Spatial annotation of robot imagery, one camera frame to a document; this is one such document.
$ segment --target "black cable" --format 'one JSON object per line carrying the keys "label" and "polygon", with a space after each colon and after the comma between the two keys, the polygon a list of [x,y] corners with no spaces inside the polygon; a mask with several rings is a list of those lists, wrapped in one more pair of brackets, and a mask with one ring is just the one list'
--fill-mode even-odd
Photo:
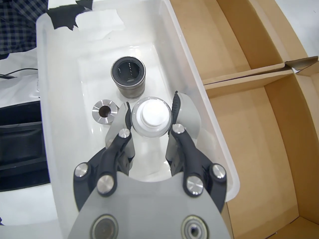
{"label": "black cable", "polygon": [[12,71],[12,72],[10,72],[8,74],[5,74],[5,75],[11,75],[13,73],[16,73],[16,72],[19,72],[19,71],[22,71],[22,70],[38,70],[38,69],[37,68],[21,68],[21,69],[18,69],[16,71]]}
{"label": "black cable", "polygon": [[16,76],[11,76],[11,74],[15,73],[15,72],[19,72],[19,71],[22,71],[22,70],[38,70],[37,68],[22,68],[22,69],[18,69],[18,70],[15,70],[15,71],[12,71],[8,74],[0,74],[0,78],[5,78],[5,79],[11,79],[11,78],[16,78]]}

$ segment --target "clear plastic bin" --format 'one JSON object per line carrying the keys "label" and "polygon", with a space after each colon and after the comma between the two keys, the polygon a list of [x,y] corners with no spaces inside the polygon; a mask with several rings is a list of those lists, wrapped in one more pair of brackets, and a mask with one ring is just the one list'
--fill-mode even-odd
{"label": "clear plastic bin", "polygon": [[[239,191],[239,178],[203,83],[169,0],[107,0],[76,17],[78,27],[54,30],[49,15],[37,21],[39,88],[49,173],[58,218],[66,237],[78,215],[73,171],[105,146],[109,129],[92,118],[101,99],[118,106],[124,98],[110,69],[131,56],[146,67],[146,89],[139,98],[163,99],[171,106],[174,92],[195,103],[202,120],[197,141],[213,162],[228,173],[227,201]],[[144,140],[132,129],[136,155],[130,177],[159,181],[170,177],[165,161],[168,136]]]}

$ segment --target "metal cylinder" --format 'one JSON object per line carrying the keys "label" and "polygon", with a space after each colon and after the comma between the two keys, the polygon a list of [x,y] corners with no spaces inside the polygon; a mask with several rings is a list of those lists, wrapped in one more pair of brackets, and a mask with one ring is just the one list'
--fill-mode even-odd
{"label": "metal cylinder", "polygon": [[111,68],[111,76],[121,94],[128,99],[140,97],[145,90],[145,66],[135,57],[118,59]]}

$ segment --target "black tape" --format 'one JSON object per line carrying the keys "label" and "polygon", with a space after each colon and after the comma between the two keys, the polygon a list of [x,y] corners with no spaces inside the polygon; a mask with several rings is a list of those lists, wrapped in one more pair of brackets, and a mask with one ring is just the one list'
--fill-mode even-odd
{"label": "black tape", "polygon": [[75,17],[88,9],[92,10],[93,0],[79,0],[75,2],[76,4],[63,5],[47,11],[54,29],[66,26],[73,31],[74,26],[78,27]]}

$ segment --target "white lid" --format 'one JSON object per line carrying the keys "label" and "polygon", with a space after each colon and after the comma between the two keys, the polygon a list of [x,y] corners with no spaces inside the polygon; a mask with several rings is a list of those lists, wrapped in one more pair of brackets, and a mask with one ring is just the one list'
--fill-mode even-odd
{"label": "white lid", "polygon": [[161,131],[169,123],[169,110],[159,99],[143,102],[137,110],[137,122],[147,131]]}
{"label": "white lid", "polygon": [[139,135],[148,138],[161,137],[171,126],[172,112],[162,99],[146,97],[134,105],[131,120]]}

